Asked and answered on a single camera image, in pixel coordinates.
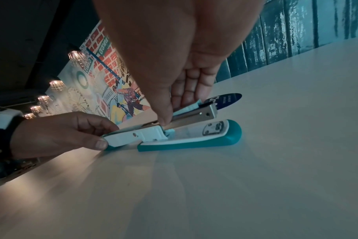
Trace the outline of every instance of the white table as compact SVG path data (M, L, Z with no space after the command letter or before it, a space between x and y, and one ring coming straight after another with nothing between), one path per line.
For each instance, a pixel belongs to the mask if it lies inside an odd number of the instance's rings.
M243 94L219 111L238 144L63 154L0 187L0 238L358 238L358 39L225 93Z

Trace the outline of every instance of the stapler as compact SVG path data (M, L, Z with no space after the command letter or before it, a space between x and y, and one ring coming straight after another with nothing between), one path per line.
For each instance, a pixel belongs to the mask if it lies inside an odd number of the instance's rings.
M210 121L217 118L213 102L198 104L195 109L175 113L172 121L161 126L158 121L124 128L102 137L107 150L141 141L138 151L159 151L233 145L242 136L241 127L233 120Z

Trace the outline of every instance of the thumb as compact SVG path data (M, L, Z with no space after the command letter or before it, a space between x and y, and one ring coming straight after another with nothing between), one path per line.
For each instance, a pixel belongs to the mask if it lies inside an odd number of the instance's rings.
M99 136L74 131L68 138L68 143L76 147L84 147L93 150L105 150L108 147L108 142Z
M173 109L171 104L170 87L146 89L143 91L152 110L158 116L158 122L165 126L171 122Z

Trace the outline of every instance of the dark ceiling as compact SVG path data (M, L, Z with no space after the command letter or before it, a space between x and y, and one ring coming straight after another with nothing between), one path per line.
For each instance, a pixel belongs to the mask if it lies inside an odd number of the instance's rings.
M0 0L0 106L28 111L98 21L91 0Z

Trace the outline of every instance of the teal stapler base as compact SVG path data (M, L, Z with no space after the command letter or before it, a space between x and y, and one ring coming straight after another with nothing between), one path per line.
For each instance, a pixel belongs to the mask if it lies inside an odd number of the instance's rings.
M173 150L173 149L184 149L184 148L206 148L206 147L216 147L216 146L228 146L236 144L241 136L242 129L239 124L233 120L228 120L229 130L225 136L220 138L200 141L200 142L189 142L183 144L174 144L174 145L138 145L137 149L140 152L147 151L161 151L161 150Z

